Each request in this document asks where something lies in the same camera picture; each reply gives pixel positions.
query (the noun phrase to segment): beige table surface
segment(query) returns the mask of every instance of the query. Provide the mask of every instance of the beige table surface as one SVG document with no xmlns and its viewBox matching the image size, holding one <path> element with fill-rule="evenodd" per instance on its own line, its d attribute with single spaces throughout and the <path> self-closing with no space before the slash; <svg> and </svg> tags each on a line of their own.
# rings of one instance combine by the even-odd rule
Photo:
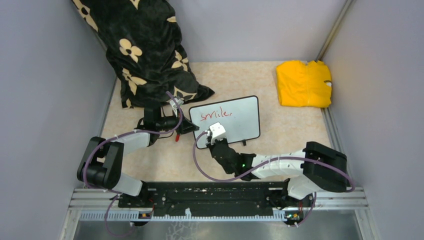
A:
<svg viewBox="0 0 424 240">
<path fill-rule="evenodd" d="M 301 150 L 308 141 L 330 146 L 323 116 L 319 108 L 284 107 L 278 102 L 275 67 L 281 62 L 195 62 L 190 67 L 197 80 L 215 91 L 206 101 L 185 104 L 182 110 L 189 116 L 192 106 L 256 95 L 259 99 L 260 137 L 229 146 L 239 153 L 275 155 Z M 121 84 L 116 84 L 103 129 L 103 137 L 131 131 L 143 117 L 143 108 L 122 109 Z M 167 116 L 171 107 L 164 107 Z M 196 168 L 192 147 L 192 133 L 158 139 L 147 148 L 126 155 L 122 172 L 143 181 L 208 182 Z M 212 177 L 229 179 L 233 176 L 224 172 L 211 157 L 208 149 L 197 150 L 197 159 L 203 170 Z M 264 180 L 285 179 L 268 177 Z"/>
</svg>

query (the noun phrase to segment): folded yellow cloth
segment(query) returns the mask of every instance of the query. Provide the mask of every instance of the folded yellow cloth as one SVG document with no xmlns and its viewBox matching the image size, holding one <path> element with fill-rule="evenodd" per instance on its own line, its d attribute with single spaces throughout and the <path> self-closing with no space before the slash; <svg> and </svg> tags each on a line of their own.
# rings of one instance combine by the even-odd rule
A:
<svg viewBox="0 0 424 240">
<path fill-rule="evenodd" d="M 322 61 L 286 61 L 276 67 L 278 100 L 282 106 L 327 108 L 332 79 Z"/>
</svg>

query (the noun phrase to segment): gray wall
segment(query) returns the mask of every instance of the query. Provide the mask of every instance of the gray wall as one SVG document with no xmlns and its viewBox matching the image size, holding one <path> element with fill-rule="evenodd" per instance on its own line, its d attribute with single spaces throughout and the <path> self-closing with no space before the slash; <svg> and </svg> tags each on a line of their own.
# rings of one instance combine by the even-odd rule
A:
<svg viewBox="0 0 424 240">
<path fill-rule="evenodd" d="M 344 0 L 169 0 L 191 62 L 314 60 Z"/>
<path fill-rule="evenodd" d="M 382 239 L 422 239 L 424 1 L 357 1 L 324 60 L 338 130 Z"/>
<path fill-rule="evenodd" d="M 57 239 L 115 75 L 70 0 L 0 12 L 0 239 Z"/>
</svg>

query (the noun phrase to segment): whiteboard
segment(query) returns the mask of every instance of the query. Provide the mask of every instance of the whiteboard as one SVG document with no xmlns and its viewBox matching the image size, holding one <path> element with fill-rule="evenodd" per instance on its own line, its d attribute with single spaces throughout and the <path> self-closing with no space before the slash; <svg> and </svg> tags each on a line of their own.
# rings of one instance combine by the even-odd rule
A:
<svg viewBox="0 0 424 240">
<path fill-rule="evenodd" d="M 194 139 L 215 123 L 225 128 L 228 143 L 256 139 L 261 135 L 259 122 L 259 100 L 257 96 L 246 96 L 226 101 L 193 106 L 188 111 L 191 122 L 199 127 Z M 207 138 L 202 137 L 197 148 L 206 148 Z"/>
</svg>

